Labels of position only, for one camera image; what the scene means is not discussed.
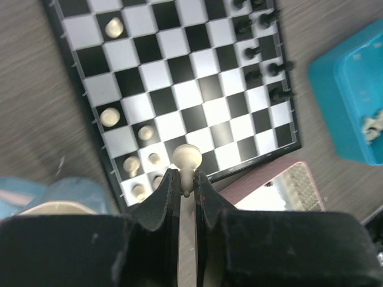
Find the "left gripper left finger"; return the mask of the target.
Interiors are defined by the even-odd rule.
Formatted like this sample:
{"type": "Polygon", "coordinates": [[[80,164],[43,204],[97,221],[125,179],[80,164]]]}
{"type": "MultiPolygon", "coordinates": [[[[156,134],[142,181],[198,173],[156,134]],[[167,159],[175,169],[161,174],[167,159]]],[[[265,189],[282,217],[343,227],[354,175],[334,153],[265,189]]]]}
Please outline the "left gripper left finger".
{"type": "Polygon", "coordinates": [[[180,173],[122,215],[1,221],[2,286],[177,286],[180,173]]]}

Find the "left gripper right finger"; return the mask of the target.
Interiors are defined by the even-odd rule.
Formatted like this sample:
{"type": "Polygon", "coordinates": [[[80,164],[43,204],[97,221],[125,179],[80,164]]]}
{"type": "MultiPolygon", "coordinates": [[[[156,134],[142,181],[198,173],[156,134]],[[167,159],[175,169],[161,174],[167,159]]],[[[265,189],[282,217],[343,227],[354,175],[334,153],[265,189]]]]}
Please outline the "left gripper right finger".
{"type": "Polygon", "coordinates": [[[339,212],[239,210],[194,176],[197,286],[381,286],[367,230],[339,212]]]}

